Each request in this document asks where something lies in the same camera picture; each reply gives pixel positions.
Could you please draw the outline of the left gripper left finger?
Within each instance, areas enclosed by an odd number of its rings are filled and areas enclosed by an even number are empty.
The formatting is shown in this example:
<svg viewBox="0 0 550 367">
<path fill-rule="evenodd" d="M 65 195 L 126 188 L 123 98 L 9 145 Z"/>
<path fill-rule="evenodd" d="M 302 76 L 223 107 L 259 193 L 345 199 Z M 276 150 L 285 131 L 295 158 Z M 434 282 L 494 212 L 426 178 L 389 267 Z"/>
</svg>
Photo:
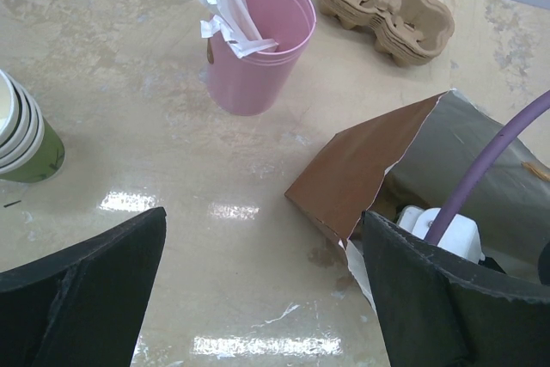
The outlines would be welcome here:
<svg viewBox="0 0 550 367">
<path fill-rule="evenodd" d="M 1 364 L 130 365 L 166 234 L 156 207 L 2 272 Z"/>
</svg>

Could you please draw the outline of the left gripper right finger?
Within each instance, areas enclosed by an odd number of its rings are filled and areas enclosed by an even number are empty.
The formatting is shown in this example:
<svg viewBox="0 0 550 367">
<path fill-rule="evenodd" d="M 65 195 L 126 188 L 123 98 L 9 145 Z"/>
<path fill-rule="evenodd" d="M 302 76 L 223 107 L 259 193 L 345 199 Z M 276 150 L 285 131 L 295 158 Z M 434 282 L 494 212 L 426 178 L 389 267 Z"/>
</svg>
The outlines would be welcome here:
<svg viewBox="0 0 550 367">
<path fill-rule="evenodd" d="M 364 263 L 393 366 L 547 366 L 549 289 L 364 211 Z"/>
</svg>

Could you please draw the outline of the brown paper bag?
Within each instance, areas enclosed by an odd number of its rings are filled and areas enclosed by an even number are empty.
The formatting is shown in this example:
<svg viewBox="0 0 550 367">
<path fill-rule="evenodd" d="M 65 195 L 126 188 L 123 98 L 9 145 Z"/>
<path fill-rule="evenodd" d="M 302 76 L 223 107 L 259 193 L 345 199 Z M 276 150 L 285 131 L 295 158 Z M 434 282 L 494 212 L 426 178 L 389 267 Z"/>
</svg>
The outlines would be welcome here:
<svg viewBox="0 0 550 367">
<path fill-rule="evenodd" d="M 343 255 L 363 295 L 369 276 L 348 245 L 382 183 L 395 179 L 440 207 L 501 125 L 450 90 L 337 133 L 286 191 Z M 468 195 L 461 214 L 473 219 L 484 247 L 535 265 L 549 240 L 549 170 L 513 141 Z"/>
</svg>

